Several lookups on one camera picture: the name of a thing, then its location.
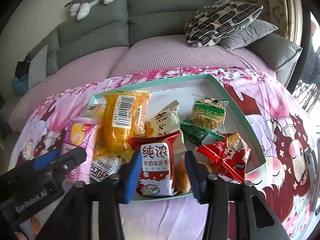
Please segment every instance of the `stuffed animal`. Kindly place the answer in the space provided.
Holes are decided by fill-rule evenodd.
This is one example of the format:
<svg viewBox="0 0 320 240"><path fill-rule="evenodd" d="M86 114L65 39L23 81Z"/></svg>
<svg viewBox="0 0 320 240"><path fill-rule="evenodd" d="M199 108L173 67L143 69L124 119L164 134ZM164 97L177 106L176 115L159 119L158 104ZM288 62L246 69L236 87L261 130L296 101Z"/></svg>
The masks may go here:
<svg viewBox="0 0 320 240"><path fill-rule="evenodd" d="M89 14L92 6L102 2L104 4L109 4L113 1L114 0L72 0L70 3L66 4L65 7L68 6L71 16L77 16L77 20L81 21Z"/></svg>

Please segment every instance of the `red snack package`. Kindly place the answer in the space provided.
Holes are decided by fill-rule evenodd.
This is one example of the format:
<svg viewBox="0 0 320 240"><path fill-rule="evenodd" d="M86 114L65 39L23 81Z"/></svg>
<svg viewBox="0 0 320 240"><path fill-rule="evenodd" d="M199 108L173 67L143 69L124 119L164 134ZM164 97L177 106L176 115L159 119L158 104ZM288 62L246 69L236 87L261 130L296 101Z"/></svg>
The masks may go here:
<svg viewBox="0 0 320 240"><path fill-rule="evenodd" d="M154 138L130 138L132 149L142 152L142 170L138 192L144 196L173 196L176 194L174 182L174 159L172 144L180 131Z"/></svg>
<svg viewBox="0 0 320 240"><path fill-rule="evenodd" d="M197 152L209 158L209 165L219 174L244 182L244 169L251 149L235 133L214 144L201 145Z"/></svg>

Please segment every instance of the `green snack package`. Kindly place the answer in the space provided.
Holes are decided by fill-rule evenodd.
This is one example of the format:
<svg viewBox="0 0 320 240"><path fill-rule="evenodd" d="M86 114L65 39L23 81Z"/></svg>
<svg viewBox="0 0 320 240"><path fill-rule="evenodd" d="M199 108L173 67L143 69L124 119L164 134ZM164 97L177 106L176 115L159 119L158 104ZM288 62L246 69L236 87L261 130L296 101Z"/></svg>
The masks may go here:
<svg viewBox="0 0 320 240"><path fill-rule="evenodd" d="M180 129L188 140L196 146L212 144L226 138L224 135L212 132L191 122L180 122Z"/></svg>

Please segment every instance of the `barcode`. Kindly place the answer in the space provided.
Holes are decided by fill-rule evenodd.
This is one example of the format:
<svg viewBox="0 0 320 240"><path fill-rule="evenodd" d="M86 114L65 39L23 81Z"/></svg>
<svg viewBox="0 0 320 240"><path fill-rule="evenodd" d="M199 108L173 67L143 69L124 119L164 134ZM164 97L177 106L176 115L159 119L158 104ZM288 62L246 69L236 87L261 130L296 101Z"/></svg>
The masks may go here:
<svg viewBox="0 0 320 240"><path fill-rule="evenodd" d="M118 128L131 129L132 114L131 109L136 97L119 96L113 115L112 126Z"/></svg>
<svg viewBox="0 0 320 240"><path fill-rule="evenodd" d="M140 118L141 118L141 109L142 109L142 106L139 106L137 108L137 119L136 119L136 125L139 125L140 123Z"/></svg>

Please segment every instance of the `beige wall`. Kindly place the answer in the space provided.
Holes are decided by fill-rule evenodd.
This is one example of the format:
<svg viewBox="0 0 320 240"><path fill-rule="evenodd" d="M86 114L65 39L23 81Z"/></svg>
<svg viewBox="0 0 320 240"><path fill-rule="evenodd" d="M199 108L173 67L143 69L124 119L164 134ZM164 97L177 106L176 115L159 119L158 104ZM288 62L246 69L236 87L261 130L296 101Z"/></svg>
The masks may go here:
<svg viewBox="0 0 320 240"><path fill-rule="evenodd" d="M0 36L0 93L9 99L18 61L68 17L71 0L23 0Z"/></svg>

